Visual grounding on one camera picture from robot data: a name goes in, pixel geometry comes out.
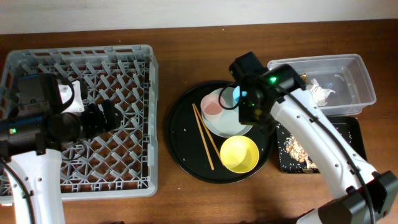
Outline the light blue plastic cup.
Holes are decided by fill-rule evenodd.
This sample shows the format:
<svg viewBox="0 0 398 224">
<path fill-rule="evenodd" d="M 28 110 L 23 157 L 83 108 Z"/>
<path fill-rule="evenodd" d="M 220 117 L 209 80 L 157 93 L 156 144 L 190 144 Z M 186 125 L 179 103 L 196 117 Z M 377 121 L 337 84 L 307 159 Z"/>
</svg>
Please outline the light blue plastic cup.
<svg viewBox="0 0 398 224">
<path fill-rule="evenodd" d="M 247 95 L 247 92 L 246 92 L 246 91 L 243 91 L 242 94 L 243 94 L 243 96 L 246 96 L 246 95 Z M 233 90 L 233 106 L 235 106 L 235 105 L 238 103 L 240 96 L 241 96 L 241 93 L 240 93 L 240 86 L 237 86 L 237 87 Z"/>
</svg>

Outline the pink plastic cup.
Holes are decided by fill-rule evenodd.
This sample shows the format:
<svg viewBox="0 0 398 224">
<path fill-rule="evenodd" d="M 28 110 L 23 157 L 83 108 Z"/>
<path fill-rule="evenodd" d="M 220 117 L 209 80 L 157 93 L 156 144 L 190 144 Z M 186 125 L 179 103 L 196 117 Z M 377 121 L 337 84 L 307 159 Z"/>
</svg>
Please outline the pink plastic cup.
<svg viewBox="0 0 398 224">
<path fill-rule="evenodd" d="M 217 94 L 209 94 L 202 98 L 200 108 L 202 115 L 208 121 L 219 121 L 224 111 L 225 101 Z"/>
</svg>

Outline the grey round plate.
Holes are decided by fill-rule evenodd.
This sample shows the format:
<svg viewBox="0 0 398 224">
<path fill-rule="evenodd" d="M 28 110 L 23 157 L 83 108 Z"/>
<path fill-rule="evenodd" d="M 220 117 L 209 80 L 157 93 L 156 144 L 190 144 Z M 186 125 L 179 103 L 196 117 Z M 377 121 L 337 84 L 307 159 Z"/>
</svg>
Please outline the grey round plate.
<svg viewBox="0 0 398 224">
<path fill-rule="evenodd" d="M 234 87 L 228 87 L 222 94 L 225 102 L 225 107 L 232 107 L 234 105 L 233 91 Z M 219 95 L 222 88 L 216 89 L 211 94 Z M 207 120 L 203 118 L 206 127 L 215 135 L 222 138 L 230 138 L 231 136 L 245 135 L 252 129 L 250 125 L 242 125 L 239 122 L 238 109 L 235 110 L 224 110 L 221 117 L 217 120 Z"/>
</svg>

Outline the white tissue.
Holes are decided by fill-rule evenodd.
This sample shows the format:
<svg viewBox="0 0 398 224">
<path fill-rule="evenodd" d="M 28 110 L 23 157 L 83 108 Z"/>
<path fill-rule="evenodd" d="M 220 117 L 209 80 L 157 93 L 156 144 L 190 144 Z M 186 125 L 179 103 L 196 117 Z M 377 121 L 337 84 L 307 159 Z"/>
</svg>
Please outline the white tissue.
<svg viewBox="0 0 398 224">
<path fill-rule="evenodd" d="M 313 100 L 318 106 L 326 106 L 326 100 L 329 95 L 336 93 L 334 90 L 322 88 L 316 79 L 310 80 L 310 84 L 307 85 L 307 89 L 312 93 Z"/>
</svg>

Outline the yellow plastic bowl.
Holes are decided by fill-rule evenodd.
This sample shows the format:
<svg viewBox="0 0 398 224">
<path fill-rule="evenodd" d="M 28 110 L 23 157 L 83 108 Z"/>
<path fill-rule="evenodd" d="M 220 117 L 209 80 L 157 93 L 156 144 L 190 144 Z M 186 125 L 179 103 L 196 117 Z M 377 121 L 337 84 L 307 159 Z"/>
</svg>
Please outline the yellow plastic bowl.
<svg viewBox="0 0 398 224">
<path fill-rule="evenodd" d="M 221 163 L 231 172 L 245 174 L 252 171 L 259 162 L 256 143 L 246 136 L 228 138 L 220 149 Z"/>
</svg>

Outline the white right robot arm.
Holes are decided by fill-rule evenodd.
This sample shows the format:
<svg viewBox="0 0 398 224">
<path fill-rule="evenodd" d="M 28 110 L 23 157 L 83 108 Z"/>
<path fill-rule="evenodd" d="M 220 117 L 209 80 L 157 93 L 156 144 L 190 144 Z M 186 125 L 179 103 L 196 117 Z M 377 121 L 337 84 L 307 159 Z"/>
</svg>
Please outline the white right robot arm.
<svg viewBox="0 0 398 224">
<path fill-rule="evenodd" d="M 248 52 L 229 66 L 246 96 L 239 122 L 266 124 L 274 119 L 298 140 L 328 184 L 333 200 L 298 217 L 296 223 L 376 223 L 397 196 L 397 177 L 380 174 L 345 141 L 313 100 L 300 75 L 287 64 L 269 70 Z"/>
</svg>

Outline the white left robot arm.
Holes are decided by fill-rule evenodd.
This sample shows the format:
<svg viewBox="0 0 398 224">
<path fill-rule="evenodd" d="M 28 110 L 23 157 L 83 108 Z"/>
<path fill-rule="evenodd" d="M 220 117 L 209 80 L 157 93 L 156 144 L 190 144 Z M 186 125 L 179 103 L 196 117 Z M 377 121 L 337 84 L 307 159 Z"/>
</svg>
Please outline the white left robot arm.
<svg viewBox="0 0 398 224">
<path fill-rule="evenodd" d="M 65 223 L 62 144 L 93 139 L 121 125 L 110 100 L 82 112 L 38 113 L 1 121 L 1 165 L 9 177 L 18 223 Z"/>
</svg>

